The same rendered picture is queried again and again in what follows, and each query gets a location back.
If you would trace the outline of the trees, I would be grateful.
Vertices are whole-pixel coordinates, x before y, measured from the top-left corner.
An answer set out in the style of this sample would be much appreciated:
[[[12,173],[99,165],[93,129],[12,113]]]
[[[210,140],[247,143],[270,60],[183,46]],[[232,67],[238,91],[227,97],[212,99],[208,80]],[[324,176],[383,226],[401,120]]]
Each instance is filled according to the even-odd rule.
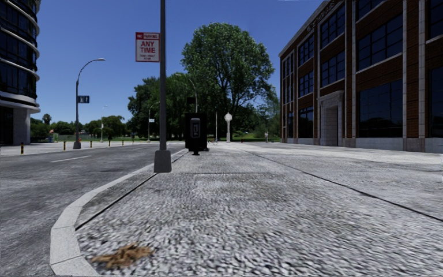
[[[31,118],[31,137],[47,137],[56,133],[59,135],[75,136],[75,122],[57,121],[51,122],[49,114],[45,114],[43,119]],[[103,138],[123,137],[129,133],[124,118],[120,115],[111,115],[103,117]],[[79,123],[79,134],[87,134],[92,137],[100,138],[100,119],[88,123]]]
[[[266,47],[247,31],[227,23],[211,23],[197,28],[182,50],[184,73],[194,82],[198,113],[206,113],[208,131],[227,133],[224,116],[232,115],[230,132],[266,131],[279,133],[279,100],[269,79],[274,67]],[[185,114],[195,112],[194,89],[182,76],[166,78],[167,137],[181,139]]]

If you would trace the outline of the grey street lamp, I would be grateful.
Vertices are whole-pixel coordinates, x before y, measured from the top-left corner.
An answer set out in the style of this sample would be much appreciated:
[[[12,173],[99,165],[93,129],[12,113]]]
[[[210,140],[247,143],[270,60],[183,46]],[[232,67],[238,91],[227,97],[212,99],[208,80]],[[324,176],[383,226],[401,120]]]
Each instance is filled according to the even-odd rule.
[[[103,128],[104,128],[104,125],[103,125],[103,111],[104,111],[104,109],[106,107],[108,107],[108,105],[104,105],[102,107],[101,116],[100,116],[100,142],[101,143],[103,142]]]
[[[153,104],[150,106],[149,110],[148,110],[148,138],[147,138],[147,143],[150,143],[150,142],[151,142],[151,130],[150,130],[150,125],[151,125],[151,110],[152,110],[152,107],[153,107],[153,106],[158,105],[159,103],[160,103],[159,101],[153,103]]]
[[[73,149],[81,149],[81,142],[80,142],[80,134],[79,134],[79,121],[78,121],[78,86],[79,86],[79,80],[80,80],[80,76],[82,71],[92,62],[96,62],[96,61],[105,61],[104,58],[98,58],[98,59],[93,59],[89,62],[87,62],[79,71],[78,76],[77,76],[77,80],[76,80],[76,122],[75,122],[75,126],[76,126],[76,137],[75,137],[75,141],[73,144]]]
[[[195,113],[198,113],[198,96],[197,96],[197,89],[196,89],[196,86],[195,86],[194,82],[193,82],[193,81],[191,80],[191,78],[190,78],[187,74],[185,74],[185,73],[177,72],[177,73],[174,73],[174,75],[175,75],[175,76],[182,76],[182,77],[185,77],[185,78],[191,83],[191,85],[193,86],[193,89],[194,89]]]

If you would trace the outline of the sign on a post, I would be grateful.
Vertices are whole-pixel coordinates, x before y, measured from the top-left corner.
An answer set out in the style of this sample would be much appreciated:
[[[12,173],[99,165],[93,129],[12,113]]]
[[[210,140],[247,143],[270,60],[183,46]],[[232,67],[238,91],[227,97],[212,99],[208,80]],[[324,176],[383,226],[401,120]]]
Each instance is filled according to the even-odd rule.
[[[154,173],[169,173],[171,152],[167,149],[166,111],[166,0],[160,0],[160,32],[136,33],[136,61],[160,63],[159,149],[154,155]]]

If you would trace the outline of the dark box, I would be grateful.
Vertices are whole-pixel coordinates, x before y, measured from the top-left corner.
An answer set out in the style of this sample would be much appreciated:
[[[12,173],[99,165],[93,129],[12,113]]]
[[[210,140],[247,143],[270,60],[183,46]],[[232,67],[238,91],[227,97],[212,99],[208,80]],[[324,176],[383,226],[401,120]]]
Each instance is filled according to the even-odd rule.
[[[207,150],[207,114],[206,113],[186,113],[185,114],[185,148],[190,150],[190,120],[192,118],[199,118],[200,126],[200,143],[199,151]]]

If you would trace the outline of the glass tower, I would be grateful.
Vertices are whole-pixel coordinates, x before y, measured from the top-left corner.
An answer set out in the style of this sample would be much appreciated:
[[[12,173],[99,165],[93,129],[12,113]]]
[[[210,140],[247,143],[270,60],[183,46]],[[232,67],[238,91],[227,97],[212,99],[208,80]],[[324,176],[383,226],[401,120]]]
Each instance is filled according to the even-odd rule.
[[[39,113],[36,61],[41,0],[0,0],[0,145],[29,144]]]

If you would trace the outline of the red brick building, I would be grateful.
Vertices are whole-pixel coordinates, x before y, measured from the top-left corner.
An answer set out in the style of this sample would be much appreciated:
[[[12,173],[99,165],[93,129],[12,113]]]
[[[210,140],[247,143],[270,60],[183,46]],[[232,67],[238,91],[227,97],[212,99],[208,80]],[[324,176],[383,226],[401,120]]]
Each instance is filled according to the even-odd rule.
[[[443,0],[326,0],[279,54],[283,143],[443,154]]]

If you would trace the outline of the white ball lamp post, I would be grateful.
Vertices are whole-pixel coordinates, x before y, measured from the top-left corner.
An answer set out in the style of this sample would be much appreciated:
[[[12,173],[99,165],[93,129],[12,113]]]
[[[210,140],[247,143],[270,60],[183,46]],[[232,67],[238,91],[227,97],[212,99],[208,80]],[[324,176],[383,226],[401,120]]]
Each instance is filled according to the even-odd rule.
[[[230,122],[232,120],[232,115],[228,112],[224,116],[224,119],[225,119],[226,124],[227,124],[226,143],[230,143],[231,142],[231,139],[230,139]]]

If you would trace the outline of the dark parking meter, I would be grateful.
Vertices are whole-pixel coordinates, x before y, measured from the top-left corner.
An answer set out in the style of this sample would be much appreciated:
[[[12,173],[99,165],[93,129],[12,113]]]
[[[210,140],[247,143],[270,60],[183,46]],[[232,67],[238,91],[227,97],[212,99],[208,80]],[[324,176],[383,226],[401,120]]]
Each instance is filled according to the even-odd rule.
[[[199,143],[200,143],[200,126],[201,121],[199,118],[192,118],[190,120],[190,150],[193,155],[199,155]]]

